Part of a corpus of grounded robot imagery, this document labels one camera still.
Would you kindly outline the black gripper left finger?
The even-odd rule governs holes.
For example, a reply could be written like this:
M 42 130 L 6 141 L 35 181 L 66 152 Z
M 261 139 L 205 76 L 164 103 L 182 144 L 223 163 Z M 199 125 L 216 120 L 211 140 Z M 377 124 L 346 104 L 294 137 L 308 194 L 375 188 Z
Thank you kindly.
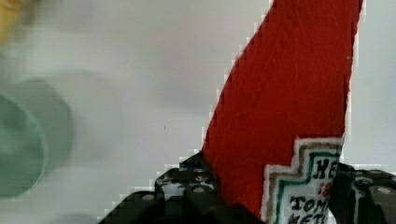
M 128 195 L 98 224 L 265 224 L 219 195 L 213 171 L 199 152 L 160 175 L 154 190 Z

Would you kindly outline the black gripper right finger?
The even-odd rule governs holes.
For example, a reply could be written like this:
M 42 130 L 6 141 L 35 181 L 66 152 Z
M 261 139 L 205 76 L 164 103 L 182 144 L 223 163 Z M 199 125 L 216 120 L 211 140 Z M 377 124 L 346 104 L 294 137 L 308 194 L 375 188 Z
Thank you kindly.
M 339 163 L 329 208 L 336 224 L 396 224 L 395 175 Z

